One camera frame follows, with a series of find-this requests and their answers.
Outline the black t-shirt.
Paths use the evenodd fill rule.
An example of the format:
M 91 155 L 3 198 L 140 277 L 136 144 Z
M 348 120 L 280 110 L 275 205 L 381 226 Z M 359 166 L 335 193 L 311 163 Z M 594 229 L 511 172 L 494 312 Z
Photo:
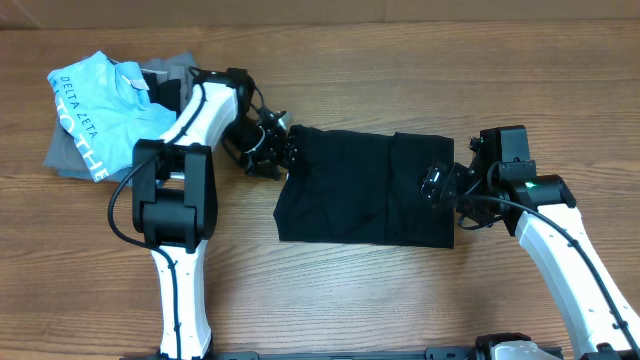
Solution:
M 452 211 L 420 185 L 434 163 L 452 163 L 453 139 L 302 125 L 289 136 L 294 163 L 274 210 L 280 240 L 453 248 Z

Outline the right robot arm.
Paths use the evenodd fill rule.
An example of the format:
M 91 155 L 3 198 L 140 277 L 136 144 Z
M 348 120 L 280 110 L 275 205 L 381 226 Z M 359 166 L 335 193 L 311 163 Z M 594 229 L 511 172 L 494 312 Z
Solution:
M 434 205 L 454 208 L 475 228 L 505 224 L 541 273 L 576 358 L 638 358 L 639 316 L 591 244 L 561 177 L 537 175 L 532 160 L 436 162 L 418 185 Z

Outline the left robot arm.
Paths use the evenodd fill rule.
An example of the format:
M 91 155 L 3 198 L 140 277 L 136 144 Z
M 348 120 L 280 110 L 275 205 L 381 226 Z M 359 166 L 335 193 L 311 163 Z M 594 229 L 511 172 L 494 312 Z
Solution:
M 192 96 L 176 124 L 133 150 L 132 220 L 159 277 L 163 335 L 158 359 L 208 359 L 212 329 L 204 263 L 218 217 L 212 152 L 223 146 L 249 176 L 277 180 L 290 116 L 253 104 L 247 70 L 192 68 Z

